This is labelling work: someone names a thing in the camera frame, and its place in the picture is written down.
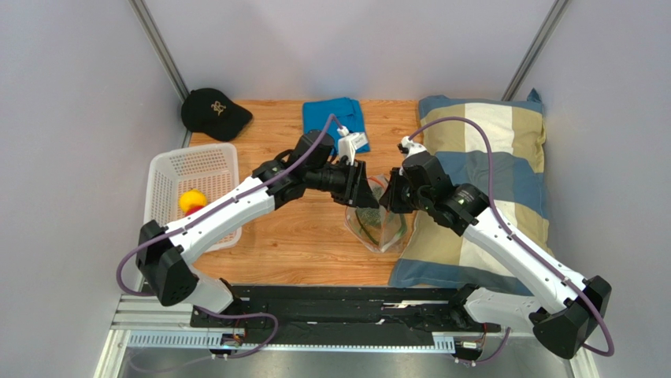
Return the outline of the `clear zip top bag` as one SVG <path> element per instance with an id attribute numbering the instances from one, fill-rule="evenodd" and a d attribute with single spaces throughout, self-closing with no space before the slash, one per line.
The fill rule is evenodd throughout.
<path id="1" fill-rule="evenodd" d="M 405 214 L 378 209 L 351 208 L 345 212 L 345 225 L 349 231 L 373 253 L 400 253 L 408 233 Z"/>

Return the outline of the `red fake apple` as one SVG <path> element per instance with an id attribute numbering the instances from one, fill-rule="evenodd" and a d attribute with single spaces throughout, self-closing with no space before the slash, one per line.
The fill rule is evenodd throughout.
<path id="1" fill-rule="evenodd" d="M 204 209 L 205 207 L 206 205 L 194 205 L 186 211 L 185 216 L 189 217 L 190 215 L 197 213 L 199 210 Z"/>

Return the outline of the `yellow fake pear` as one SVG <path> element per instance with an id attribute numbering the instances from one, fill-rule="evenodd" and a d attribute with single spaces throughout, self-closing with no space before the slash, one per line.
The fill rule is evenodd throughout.
<path id="1" fill-rule="evenodd" d="M 207 197 L 199 190 L 186 191 L 178 199 L 178 206 L 184 214 L 194 205 L 208 205 Z"/>

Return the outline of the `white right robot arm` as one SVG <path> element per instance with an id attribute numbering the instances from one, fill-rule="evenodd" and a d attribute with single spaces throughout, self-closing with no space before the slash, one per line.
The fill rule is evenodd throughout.
<path id="1" fill-rule="evenodd" d="M 612 293 L 607 280 L 587 279 L 550 256 L 512 226 L 476 186 L 454 185 L 434 155 L 401 151 L 404 160 L 391 170 L 380 204 L 394 213 L 427 213 L 439 226 L 489 253 L 531 293 L 508 295 L 470 285 L 458 301 L 470 318 L 530 331 L 560 358 L 573 358 L 580 348 L 614 355 L 604 321 Z"/>

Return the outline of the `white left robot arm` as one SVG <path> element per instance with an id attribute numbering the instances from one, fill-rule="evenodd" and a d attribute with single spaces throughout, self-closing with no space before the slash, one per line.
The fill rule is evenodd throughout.
<path id="1" fill-rule="evenodd" d="M 354 157 L 367 135 L 344 129 L 339 135 L 334 140 L 312 130 L 215 202 L 164 226 L 155 220 L 144 224 L 135 264 L 158 301 L 165 307 L 187 303 L 223 313 L 234 301 L 231 289 L 224 280 L 199 272 L 194 262 L 226 235 L 307 190 L 328 192 L 344 206 L 376 209 L 365 163 Z"/>

